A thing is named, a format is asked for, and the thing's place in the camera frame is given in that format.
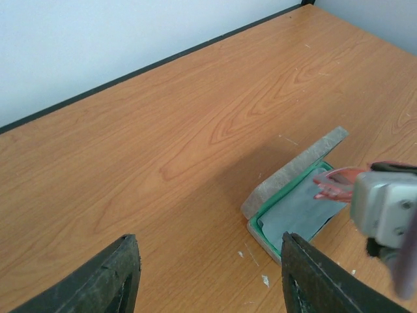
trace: tabletop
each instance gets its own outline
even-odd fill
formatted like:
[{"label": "tabletop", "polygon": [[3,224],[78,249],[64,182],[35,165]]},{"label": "tabletop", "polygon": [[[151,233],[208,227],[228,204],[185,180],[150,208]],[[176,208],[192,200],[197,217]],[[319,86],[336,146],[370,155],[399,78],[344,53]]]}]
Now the tabletop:
[{"label": "tabletop", "polygon": [[[416,162],[417,57],[308,5],[2,134],[0,311],[134,233],[138,312],[285,312],[240,206],[339,125],[336,167]],[[417,310],[365,243],[347,208],[313,242]]]}]

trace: robotic hand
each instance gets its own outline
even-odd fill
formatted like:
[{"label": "robotic hand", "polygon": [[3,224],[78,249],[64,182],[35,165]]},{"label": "robotic hand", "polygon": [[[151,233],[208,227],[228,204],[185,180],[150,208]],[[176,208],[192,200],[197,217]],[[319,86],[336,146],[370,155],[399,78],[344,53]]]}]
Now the robotic hand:
[{"label": "robotic hand", "polygon": [[343,168],[316,176],[316,199],[351,203],[351,218],[367,236],[367,253],[390,270],[402,299],[417,280],[417,167],[376,162],[368,170]]}]

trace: open lid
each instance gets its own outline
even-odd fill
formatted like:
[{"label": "open lid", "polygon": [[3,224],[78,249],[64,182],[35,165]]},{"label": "open lid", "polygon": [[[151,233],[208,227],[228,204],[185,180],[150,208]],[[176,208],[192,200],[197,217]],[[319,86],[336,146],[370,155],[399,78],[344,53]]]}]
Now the open lid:
[{"label": "open lid", "polygon": [[261,208],[262,204],[275,195],[290,181],[298,177],[313,163],[321,161],[333,150],[349,133],[343,127],[336,127],[311,147],[286,163],[277,172],[265,179],[250,194],[249,198],[240,208],[243,215],[249,220]]}]

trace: wall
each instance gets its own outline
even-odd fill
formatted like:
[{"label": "wall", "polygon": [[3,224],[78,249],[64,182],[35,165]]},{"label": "wall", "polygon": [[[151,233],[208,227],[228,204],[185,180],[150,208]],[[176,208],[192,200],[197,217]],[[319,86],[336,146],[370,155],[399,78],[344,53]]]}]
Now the wall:
[{"label": "wall", "polygon": [[0,127],[300,0],[0,2]]},{"label": "wall", "polygon": [[417,55],[417,0],[316,0],[315,6]]}]

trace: brown wooden surface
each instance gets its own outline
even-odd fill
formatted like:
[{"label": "brown wooden surface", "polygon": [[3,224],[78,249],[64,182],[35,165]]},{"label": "brown wooden surface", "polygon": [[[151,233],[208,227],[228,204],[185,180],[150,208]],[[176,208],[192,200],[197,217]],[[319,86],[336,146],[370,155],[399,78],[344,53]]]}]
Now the brown wooden surface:
[{"label": "brown wooden surface", "polygon": [[[0,312],[124,233],[138,312],[285,312],[239,209],[338,125],[335,166],[416,162],[417,58],[308,6],[1,135]],[[348,210],[315,245],[393,298]]]}]

